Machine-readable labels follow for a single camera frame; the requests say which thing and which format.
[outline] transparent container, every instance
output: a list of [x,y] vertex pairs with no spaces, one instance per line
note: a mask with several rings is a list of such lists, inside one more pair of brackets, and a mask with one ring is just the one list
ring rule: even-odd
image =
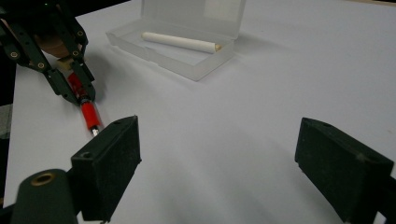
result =
[[[113,46],[198,81],[233,57],[246,0],[143,0],[141,18],[108,31]],[[143,40],[144,32],[221,45],[215,53]]]

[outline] red marker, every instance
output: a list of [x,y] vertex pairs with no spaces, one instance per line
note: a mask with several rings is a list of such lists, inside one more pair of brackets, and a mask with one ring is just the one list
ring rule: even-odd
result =
[[96,136],[99,134],[100,121],[96,115],[96,110],[93,106],[92,100],[88,96],[87,92],[82,88],[82,84],[75,73],[72,73],[67,80],[73,89],[73,93],[79,100],[81,112],[84,116],[88,130],[90,130],[93,136]]

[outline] white marker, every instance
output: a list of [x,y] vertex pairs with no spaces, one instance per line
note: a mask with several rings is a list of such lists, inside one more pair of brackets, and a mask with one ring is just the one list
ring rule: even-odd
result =
[[208,53],[215,53],[216,51],[219,51],[221,49],[221,45],[215,43],[172,35],[159,35],[155,33],[145,32],[142,34],[142,38],[150,42],[166,44],[185,49],[195,49]]

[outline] bolt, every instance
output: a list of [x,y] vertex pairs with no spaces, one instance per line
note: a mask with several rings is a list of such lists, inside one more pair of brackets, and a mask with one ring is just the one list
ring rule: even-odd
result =
[[19,56],[17,52],[11,52],[10,55],[13,58],[17,58]]

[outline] tabletop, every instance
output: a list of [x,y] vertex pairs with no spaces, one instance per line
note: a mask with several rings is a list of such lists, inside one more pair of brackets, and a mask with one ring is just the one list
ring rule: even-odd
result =
[[[140,8],[78,17],[101,121],[139,117],[143,161],[112,223],[342,223],[294,161],[304,117],[396,161],[396,7],[249,0],[235,55],[197,82],[109,44]],[[5,205],[92,139],[79,109],[22,67],[11,130]]]

